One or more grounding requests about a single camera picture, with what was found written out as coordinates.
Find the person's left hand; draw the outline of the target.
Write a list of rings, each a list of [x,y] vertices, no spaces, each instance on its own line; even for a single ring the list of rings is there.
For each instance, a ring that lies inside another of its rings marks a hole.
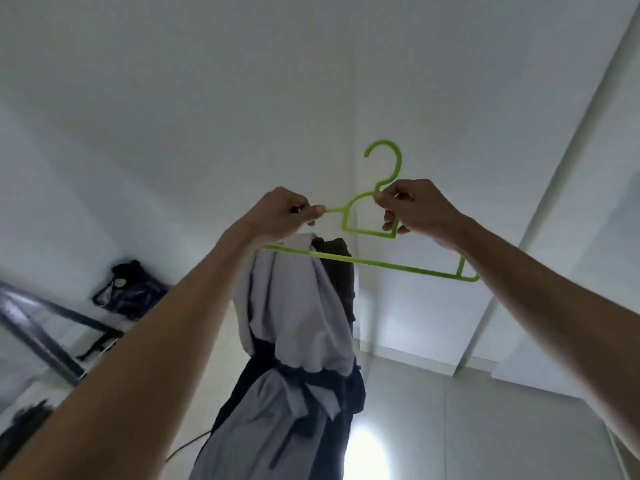
[[[299,193],[276,187],[230,227],[231,236],[251,248],[285,241],[301,228],[287,226],[287,209],[292,202],[309,203]]]

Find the person's left forearm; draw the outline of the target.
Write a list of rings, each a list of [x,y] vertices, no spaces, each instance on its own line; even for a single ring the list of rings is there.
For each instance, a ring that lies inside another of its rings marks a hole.
[[[258,242],[256,224],[232,225],[55,409],[0,480],[157,480]]]

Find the grey and navy garment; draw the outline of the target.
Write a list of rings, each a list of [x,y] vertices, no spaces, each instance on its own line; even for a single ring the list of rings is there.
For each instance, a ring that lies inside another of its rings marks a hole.
[[[232,298],[250,359],[188,480],[343,480],[365,386],[350,262],[259,249]]]

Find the dark metal rack frame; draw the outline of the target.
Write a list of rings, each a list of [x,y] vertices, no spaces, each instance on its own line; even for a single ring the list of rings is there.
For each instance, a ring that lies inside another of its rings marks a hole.
[[[100,331],[112,344],[124,336],[122,330],[0,280],[0,326],[72,387],[80,384],[87,370],[28,314],[27,306]]]

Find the person's right forearm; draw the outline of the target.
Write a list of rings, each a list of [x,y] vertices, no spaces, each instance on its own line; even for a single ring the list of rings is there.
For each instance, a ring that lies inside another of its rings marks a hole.
[[[457,213],[446,241],[640,460],[640,315],[557,274]]]

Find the black bag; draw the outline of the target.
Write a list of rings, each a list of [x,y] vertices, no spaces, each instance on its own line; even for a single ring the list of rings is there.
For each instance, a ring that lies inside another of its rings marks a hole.
[[[92,296],[92,303],[109,313],[139,321],[164,298],[169,286],[131,260],[113,266],[111,277]]]

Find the green plastic clothes hanger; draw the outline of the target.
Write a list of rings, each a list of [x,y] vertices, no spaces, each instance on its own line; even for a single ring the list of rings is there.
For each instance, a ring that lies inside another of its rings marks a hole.
[[[372,198],[373,195],[380,192],[382,187],[393,183],[393,181],[396,180],[396,178],[400,173],[401,166],[403,163],[402,152],[399,149],[398,145],[396,145],[394,142],[388,139],[380,139],[368,145],[368,147],[366,147],[363,154],[364,158],[368,158],[375,149],[381,146],[385,146],[388,149],[390,149],[395,156],[395,165],[391,175],[375,183],[372,191],[357,194],[356,196],[352,197],[345,205],[341,207],[327,208],[325,211],[325,214],[341,215],[341,230],[345,233],[354,233],[356,235],[368,235],[372,237],[379,237],[382,239],[395,239],[397,236],[397,231],[399,227],[399,221],[397,219],[393,222],[391,230],[388,232],[366,230],[363,228],[354,228],[349,226],[349,215],[352,208],[355,206],[356,202],[366,198]],[[466,264],[466,259],[463,257],[460,257],[455,273],[445,273],[442,271],[434,271],[431,269],[422,269],[418,267],[404,266],[404,265],[398,265],[398,264],[393,264],[389,262],[382,262],[382,261],[370,260],[370,259],[364,259],[364,258],[348,257],[348,256],[334,254],[334,253],[327,253],[327,252],[313,251],[313,250],[293,249],[293,248],[288,248],[281,245],[265,245],[262,248],[268,251],[285,252],[285,253],[291,253],[291,254],[305,256],[305,257],[325,258],[329,260],[335,260],[335,261],[345,262],[350,264],[360,264],[364,266],[379,267],[382,269],[391,269],[391,270],[405,272],[405,273],[419,274],[424,276],[433,276],[437,278],[455,280],[460,282],[475,283],[479,281],[478,274],[476,274],[475,276],[466,276],[463,274],[463,270]]]

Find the person's right hand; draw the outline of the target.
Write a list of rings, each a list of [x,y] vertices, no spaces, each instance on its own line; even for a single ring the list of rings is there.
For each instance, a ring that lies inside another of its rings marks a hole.
[[[378,205],[385,211],[384,231],[390,231],[397,219],[397,235],[416,233],[431,238],[444,248],[463,251],[472,221],[455,208],[431,180],[400,179],[385,189],[405,189],[411,193],[413,202],[407,206]]]

